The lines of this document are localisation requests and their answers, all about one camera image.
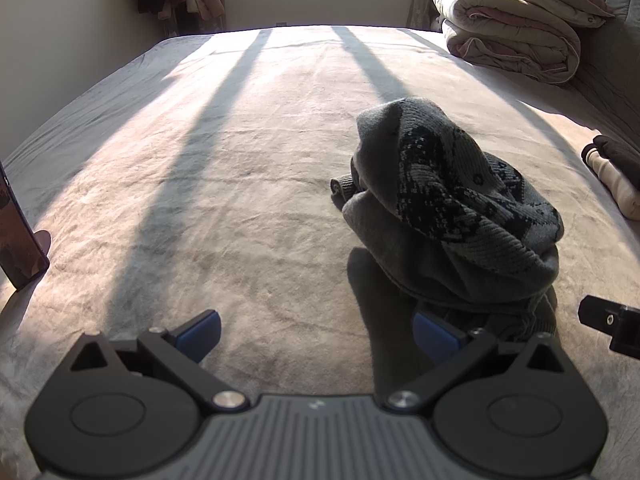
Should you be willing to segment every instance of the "crumpled sweater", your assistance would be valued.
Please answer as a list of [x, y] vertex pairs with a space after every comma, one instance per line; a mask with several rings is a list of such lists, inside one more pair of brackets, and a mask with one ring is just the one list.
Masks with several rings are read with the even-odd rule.
[[507, 340], [554, 331], [558, 211], [427, 99], [371, 108], [356, 122], [351, 174], [331, 188], [389, 278], [461, 328], [482, 314]]

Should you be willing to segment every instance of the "bed sheet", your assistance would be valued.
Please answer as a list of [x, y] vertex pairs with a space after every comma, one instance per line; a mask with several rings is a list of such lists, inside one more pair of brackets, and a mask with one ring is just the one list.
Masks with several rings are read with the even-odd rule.
[[564, 348], [607, 412], [599, 478], [638, 478], [640, 362], [577, 320], [586, 294], [638, 304], [638, 234], [580, 160], [577, 94], [450, 56], [442, 36], [283, 27], [164, 41], [66, 106], [6, 161], [52, 233], [34, 289], [0, 285], [0, 458], [26, 480], [30, 402], [82, 331], [131, 338], [206, 308], [205, 368], [259, 392], [384, 395], [425, 370], [410, 302], [332, 203], [364, 108], [427, 97], [558, 209]]

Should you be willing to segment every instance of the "gray headboard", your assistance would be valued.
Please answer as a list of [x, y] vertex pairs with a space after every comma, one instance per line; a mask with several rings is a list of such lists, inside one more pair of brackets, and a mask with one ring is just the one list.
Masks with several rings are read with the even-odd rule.
[[640, 0], [605, 0], [615, 18], [577, 29], [582, 59], [572, 84], [640, 150]]

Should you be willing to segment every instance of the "silver screw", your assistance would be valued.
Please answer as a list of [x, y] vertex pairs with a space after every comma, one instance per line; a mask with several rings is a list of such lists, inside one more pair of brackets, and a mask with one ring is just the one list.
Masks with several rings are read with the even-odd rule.
[[234, 410], [244, 404], [246, 397], [240, 392], [225, 390], [224, 392], [216, 393], [211, 400], [219, 408]]
[[399, 390], [389, 395], [387, 402], [394, 408], [412, 408], [420, 402], [420, 397], [409, 390]]

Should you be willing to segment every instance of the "triangular cutout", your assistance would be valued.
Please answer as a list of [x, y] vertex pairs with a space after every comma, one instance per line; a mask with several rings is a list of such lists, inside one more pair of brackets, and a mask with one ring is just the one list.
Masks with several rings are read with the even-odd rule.
[[102, 355], [100, 346], [93, 341], [84, 345], [84, 348], [82, 348], [71, 366], [71, 371], [79, 372], [80, 370], [89, 370], [91, 368], [104, 368], [106, 365], [107, 359]]
[[527, 368], [546, 370], [547, 372], [556, 372], [558, 374], [564, 372], [556, 354], [546, 345], [538, 345], [527, 364]]

